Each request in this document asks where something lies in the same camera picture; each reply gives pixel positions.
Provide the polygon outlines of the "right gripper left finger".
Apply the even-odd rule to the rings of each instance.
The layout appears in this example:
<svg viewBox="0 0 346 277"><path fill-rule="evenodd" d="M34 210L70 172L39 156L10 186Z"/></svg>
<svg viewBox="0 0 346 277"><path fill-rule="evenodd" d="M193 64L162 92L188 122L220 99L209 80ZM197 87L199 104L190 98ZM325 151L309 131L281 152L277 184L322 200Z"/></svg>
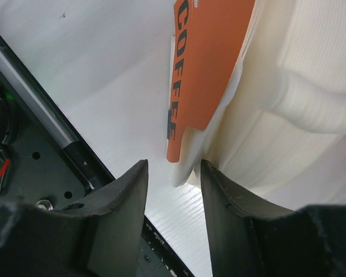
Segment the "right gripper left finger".
<svg viewBox="0 0 346 277"><path fill-rule="evenodd" d="M0 276L134 276L148 161L61 211L0 202Z"/></svg>

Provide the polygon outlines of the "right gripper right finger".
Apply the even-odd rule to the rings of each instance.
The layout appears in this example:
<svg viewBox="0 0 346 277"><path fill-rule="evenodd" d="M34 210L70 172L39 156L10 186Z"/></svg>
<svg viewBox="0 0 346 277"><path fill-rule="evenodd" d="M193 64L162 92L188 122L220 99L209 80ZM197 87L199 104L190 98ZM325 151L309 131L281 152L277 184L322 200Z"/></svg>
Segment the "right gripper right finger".
<svg viewBox="0 0 346 277"><path fill-rule="evenodd" d="M346 205L293 211L201 162L214 276L346 276Z"/></svg>

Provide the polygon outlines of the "coffee filter pack orange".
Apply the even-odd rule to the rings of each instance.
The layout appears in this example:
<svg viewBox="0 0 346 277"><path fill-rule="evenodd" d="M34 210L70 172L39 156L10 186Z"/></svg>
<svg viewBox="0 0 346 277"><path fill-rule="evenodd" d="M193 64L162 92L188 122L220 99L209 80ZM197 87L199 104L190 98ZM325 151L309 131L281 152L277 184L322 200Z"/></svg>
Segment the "coffee filter pack orange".
<svg viewBox="0 0 346 277"><path fill-rule="evenodd" d="M251 35L207 130L185 134L171 183L210 160L287 208L346 204L346 1L258 1Z"/></svg>

